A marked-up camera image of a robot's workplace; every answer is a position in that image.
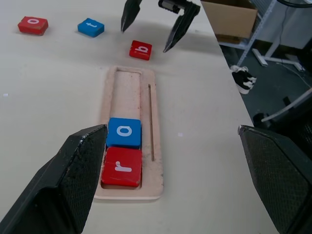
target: white tube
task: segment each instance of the white tube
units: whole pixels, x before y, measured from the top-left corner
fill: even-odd
[[[268,121],[272,118],[275,118],[277,116],[279,116],[280,114],[284,113],[285,111],[289,110],[290,108],[294,107],[296,104],[298,104],[299,102],[301,102],[303,99],[305,99],[309,94],[312,93],[312,88],[309,89],[308,91],[306,91],[303,95],[301,95],[300,97],[298,97],[295,101],[293,101],[291,104],[289,104],[288,106],[284,107],[283,109],[281,109],[280,111],[276,112],[273,115],[270,115],[266,118],[263,118],[261,120],[261,122],[265,122]]]

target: shoe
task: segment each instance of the shoe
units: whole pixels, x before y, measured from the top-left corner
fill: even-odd
[[[253,84],[255,84],[255,82],[257,81],[257,77],[253,77],[248,71],[248,68],[247,67],[239,67],[239,66],[236,66],[236,65],[233,65],[230,67],[230,69],[233,71],[233,72],[239,72],[239,71],[243,71],[245,72],[245,75],[247,77],[247,79],[249,81],[251,81]]]
[[[250,81],[244,71],[232,72],[236,86],[241,94],[248,94],[253,88],[253,82]]]

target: wooden board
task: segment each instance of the wooden board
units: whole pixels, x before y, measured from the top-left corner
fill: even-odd
[[[94,198],[140,200],[159,198],[163,191],[163,167],[153,71],[120,66],[109,70],[105,81],[100,124],[108,124],[111,117],[141,120],[142,180],[140,186],[132,188],[105,185],[99,179]]]

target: blue letter block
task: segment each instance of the blue letter block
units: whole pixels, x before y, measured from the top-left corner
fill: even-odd
[[[139,149],[141,146],[141,121],[130,118],[110,118],[107,147]]]
[[[104,24],[87,18],[84,22],[78,24],[78,31],[95,38],[104,32]]]

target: white table surface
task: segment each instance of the white table surface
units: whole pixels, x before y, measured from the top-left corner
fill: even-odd
[[[123,65],[156,73],[165,189],[153,202],[94,201],[83,233],[277,233],[237,135],[252,122],[203,9],[164,54],[177,15],[157,2],[143,0],[124,34],[124,0],[1,3],[0,219],[70,134],[99,123],[105,74]],[[24,16],[48,19],[44,36],[21,34]],[[105,33],[78,33],[88,17]],[[150,61],[128,56],[134,39],[153,45]]]

